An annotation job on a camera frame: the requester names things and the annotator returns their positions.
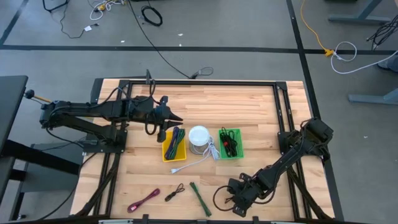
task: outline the white cable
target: white cable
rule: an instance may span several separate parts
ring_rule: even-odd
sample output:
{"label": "white cable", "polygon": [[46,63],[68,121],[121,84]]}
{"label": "white cable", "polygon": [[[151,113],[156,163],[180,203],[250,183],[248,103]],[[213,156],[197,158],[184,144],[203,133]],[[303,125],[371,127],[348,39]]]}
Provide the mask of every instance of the white cable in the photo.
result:
{"label": "white cable", "polygon": [[114,1],[110,1],[110,2],[108,2],[108,3],[105,4],[106,10],[107,10],[107,11],[110,11],[113,4],[121,4],[121,3],[120,3],[120,2],[117,3],[117,2],[114,2]]}
{"label": "white cable", "polygon": [[[98,10],[98,6],[100,6],[100,5],[102,5],[102,4],[105,4],[106,10],[107,10],[107,11],[110,11],[110,10],[112,9],[112,5],[113,5],[113,4],[121,4],[121,3],[120,3],[120,2],[116,2],[116,1],[107,1],[107,0],[104,0],[103,2],[97,4],[97,5],[93,8],[93,10],[91,10],[91,13],[90,13],[90,19],[91,19],[92,21],[97,21],[98,19],[101,19],[101,18],[104,16],[104,12],[103,12],[102,10]],[[98,10],[98,12],[100,12],[101,15],[100,15],[98,18],[93,19],[93,12],[94,12],[95,10]]]}
{"label": "white cable", "polygon": [[[344,58],[340,57],[340,56],[336,53],[338,47],[339,47],[341,44],[350,44],[350,45],[352,45],[352,46],[354,47],[355,53],[354,53],[354,57],[353,57],[353,58],[351,58],[351,59],[344,59]],[[398,53],[398,50],[397,50],[396,52],[394,52],[392,55],[390,55],[388,58],[385,58],[385,59],[380,60],[380,61],[378,61],[378,62],[374,62],[374,63],[372,63],[372,64],[370,64],[370,65],[363,66],[363,67],[361,67],[361,68],[357,68],[356,70],[352,70],[352,71],[349,71],[349,72],[339,72],[339,71],[337,71],[337,70],[335,69],[335,67],[333,66],[333,57],[334,57],[334,56],[336,56],[338,60],[342,60],[342,61],[344,61],[344,62],[350,62],[350,61],[352,61],[352,60],[355,59],[355,57],[356,57],[356,52],[357,52],[357,50],[356,50],[356,47],[355,47],[355,45],[354,45],[353,43],[347,42],[347,41],[340,42],[340,43],[336,46],[336,49],[335,49],[335,51],[333,52],[333,55],[332,55],[331,58],[330,58],[330,65],[331,65],[331,68],[332,68],[335,72],[337,72],[337,73],[339,73],[339,74],[342,74],[342,75],[350,74],[350,73],[353,73],[353,72],[357,72],[357,71],[359,71],[359,70],[361,70],[361,69],[368,68],[368,67],[373,66],[373,65],[377,65],[378,63],[383,62],[383,61],[385,61],[385,60],[389,60],[391,57],[393,57],[395,54]]]}
{"label": "white cable", "polygon": [[191,163],[191,164],[185,165],[185,166],[183,166],[183,167],[176,168],[176,169],[172,169],[172,174],[174,174],[174,173],[176,173],[176,172],[178,172],[178,171],[180,171],[180,170],[182,170],[182,169],[184,169],[184,168],[186,168],[186,167],[188,167],[188,166],[198,164],[199,162],[202,162],[202,161],[204,161],[205,159],[209,158],[210,155],[212,155],[212,156],[213,156],[213,159],[214,159],[215,161],[217,161],[217,160],[220,158],[220,157],[219,157],[219,154],[220,154],[220,152],[218,152],[217,149],[216,149],[216,146],[214,146],[213,137],[210,136],[209,141],[208,141],[208,147],[206,148],[205,151],[203,151],[203,154],[202,154],[204,158],[201,159],[201,160],[199,160],[199,161],[193,162],[193,163]]}
{"label": "white cable", "polygon": [[94,6],[93,10],[91,10],[90,19],[91,19],[92,21],[97,21],[98,19],[101,19],[101,18],[102,18],[102,16],[104,15],[104,13],[103,13],[101,10],[98,10],[98,12],[100,12],[101,15],[100,15],[98,18],[96,18],[96,19],[93,19],[93,12],[94,12],[94,10],[97,9],[98,6],[100,6],[100,5],[104,4],[104,3],[106,3],[106,1],[103,1],[103,2],[101,2],[101,3],[98,3],[96,6]]}

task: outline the wooden table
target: wooden table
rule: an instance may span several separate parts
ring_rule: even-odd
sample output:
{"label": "wooden table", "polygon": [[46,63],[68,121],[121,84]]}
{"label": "wooden table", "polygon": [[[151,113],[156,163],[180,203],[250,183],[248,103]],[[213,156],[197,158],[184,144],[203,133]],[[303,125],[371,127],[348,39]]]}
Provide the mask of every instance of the wooden table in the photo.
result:
{"label": "wooden table", "polygon": [[[104,100],[115,87],[118,79],[105,79],[102,84],[99,101]],[[310,118],[310,110],[302,82],[287,82],[290,105],[296,129],[299,124]],[[148,95],[149,87],[134,85],[132,96]],[[169,96],[168,106],[184,119],[183,128],[188,133],[196,125],[207,127],[218,146],[218,130],[239,128],[243,135],[244,159],[221,160],[215,162],[212,158],[197,165],[182,169],[171,174],[171,168],[201,159],[187,149],[187,160],[178,162],[162,162],[161,144],[157,143],[156,135],[148,136],[143,124],[130,123],[127,136],[127,146],[121,156],[118,178],[114,192],[111,218],[142,218],[149,214],[154,219],[210,219],[210,220],[252,220],[258,216],[260,220],[293,220],[289,188],[286,174],[282,175],[277,185],[273,201],[267,205],[253,204],[247,216],[241,218],[232,212],[221,212],[212,202],[214,191],[228,184],[229,178],[237,179],[245,172],[253,175],[260,168],[273,164],[280,157],[277,132],[279,131],[275,100],[272,88],[268,86],[202,86],[202,85],[157,85],[154,98]],[[282,108],[285,121],[286,112]],[[107,121],[95,119],[94,123],[105,125]],[[71,213],[79,211],[91,197],[98,186],[103,154],[96,155],[82,169]],[[317,203],[331,217],[334,216],[330,195],[326,184],[322,162],[315,156],[302,158],[307,189]],[[189,186],[194,182],[205,203],[212,212],[206,217],[197,196]],[[173,192],[179,183],[183,183],[185,191],[177,194],[171,201],[164,198]],[[159,188],[159,196],[150,199],[133,213],[128,213],[127,207],[143,199],[154,189]],[[101,213],[107,196],[105,190]],[[224,204],[228,197],[225,190],[219,192],[216,202],[223,208],[231,207],[231,202]],[[303,205],[298,193],[301,216]]]}

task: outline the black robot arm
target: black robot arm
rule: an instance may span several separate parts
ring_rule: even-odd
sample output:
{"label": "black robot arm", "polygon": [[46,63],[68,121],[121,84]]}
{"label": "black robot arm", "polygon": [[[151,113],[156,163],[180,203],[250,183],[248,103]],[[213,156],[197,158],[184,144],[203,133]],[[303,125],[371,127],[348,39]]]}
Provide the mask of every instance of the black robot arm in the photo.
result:
{"label": "black robot arm", "polygon": [[[154,134],[159,127],[157,141],[163,142],[165,130],[182,124],[176,122],[182,121],[182,118],[171,112],[167,106],[167,100],[167,96],[163,96],[159,102],[149,96],[137,96],[116,101],[104,101],[97,105],[53,101],[42,105],[40,123],[46,129],[60,126],[77,129],[95,135],[104,144],[117,145],[123,141],[121,131],[124,132],[124,130],[118,129],[116,123],[133,121],[144,123],[147,134]],[[98,126],[79,117],[100,117],[112,122],[112,124]],[[151,132],[148,131],[148,124],[154,125]]]}
{"label": "black robot arm", "polygon": [[290,149],[273,165],[260,169],[252,177],[242,173],[239,176],[242,181],[229,180],[227,191],[233,195],[230,198],[235,203],[233,212],[245,217],[247,209],[253,203],[270,202],[273,195],[265,202],[256,202],[256,199],[265,199],[271,193],[274,194],[279,177],[288,169],[290,175],[294,175],[290,167],[302,156],[310,154],[314,149],[326,152],[326,145],[332,136],[333,130],[320,119],[310,119],[300,131],[289,133],[282,143]]}

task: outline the metal table leg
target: metal table leg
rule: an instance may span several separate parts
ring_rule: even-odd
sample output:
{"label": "metal table leg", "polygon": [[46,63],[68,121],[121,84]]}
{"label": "metal table leg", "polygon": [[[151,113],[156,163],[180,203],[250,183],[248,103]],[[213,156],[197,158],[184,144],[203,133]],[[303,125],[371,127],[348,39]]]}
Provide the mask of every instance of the metal table leg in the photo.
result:
{"label": "metal table leg", "polygon": [[47,12],[51,13],[52,11],[54,11],[54,10],[56,10],[56,9],[58,9],[58,8],[64,6],[64,5],[66,5],[66,4],[68,4],[68,2],[69,2],[69,0],[65,0],[65,2],[64,2],[63,4],[61,4],[61,5],[57,6],[57,7],[54,7],[54,8],[52,8],[52,9],[47,9],[47,8],[45,7],[45,0],[43,0],[43,8],[44,8]]}
{"label": "metal table leg", "polygon": [[348,100],[353,103],[380,103],[386,105],[398,105],[398,88],[384,96],[372,95],[348,95]]}
{"label": "metal table leg", "polygon": [[358,15],[330,15],[329,21],[332,22],[355,22],[361,24],[385,24],[391,20],[388,17],[369,16],[381,0],[369,0],[368,5]]}

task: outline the gray floor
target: gray floor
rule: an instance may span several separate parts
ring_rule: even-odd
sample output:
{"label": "gray floor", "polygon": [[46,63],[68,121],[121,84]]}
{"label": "gray floor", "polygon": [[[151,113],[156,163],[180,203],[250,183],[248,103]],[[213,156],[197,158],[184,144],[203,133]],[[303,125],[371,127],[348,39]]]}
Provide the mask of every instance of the gray floor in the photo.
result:
{"label": "gray floor", "polygon": [[[0,33],[8,26],[22,0],[0,0]],[[69,39],[60,32],[57,21],[62,10],[51,16],[41,0],[29,0],[8,39],[7,45],[97,45],[149,46],[127,7],[114,6],[99,20],[99,27]],[[56,4],[62,0],[47,1]],[[300,21],[301,1],[293,0],[298,26],[306,49],[320,49],[313,34]],[[331,13],[354,13],[364,1],[342,3],[307,0],[307,22],[320,34],[328,48],[347,40],[358,49],[368,50],[365,38],[374,26],[334,24],[327,21]],[[144,2],[134,2],[138,13]],[[205,47],[274,47],[296,48],[285,1],[280,0],[169,0],[152,1],[163,17],[160,28],[144,24],[149,38],[159,46]],[[86,1],[72,0],[64,19],[65,31],[71,35],[92,22]],[[375,16],[394,17],[398,8],[394,0],[384,0]],[[398,35],[393,35],[384,50],[396,50]],[[162,52],[169,62],[187,74],[212,66],[212,79],[304,80],[298,54],[247,52]],[[336,62],[339,70],[352,70],[385,56],[360,55],[354,62]],[[330,152],[336,182],[348,221],[396,223],[398,209],[398,107],[353,104],[349,93],[383,95],[398,87],[398,74],[371,67],[351,75],[339,75],[330,68],[323,55],[307,55],[322,118],[334,130]],[[27,75],[27,88],[53,100],[89,100],[93,80],[99,77],[143,75],[149,69],[154,78],[181,78],[156,52],[0,50],[0,75]],[[37,103],[23,100],[10,138],[29,145],[58,142],[40,129]],[[82,133],[57,129],[56,133],[78,139]],[[12,190],[0,207],[0,221],[8,218]],[[22,213],[39,218],[56,207],[68,192],[26,195]],[[53,217],[65,217],[71,205],[65,204]]]}

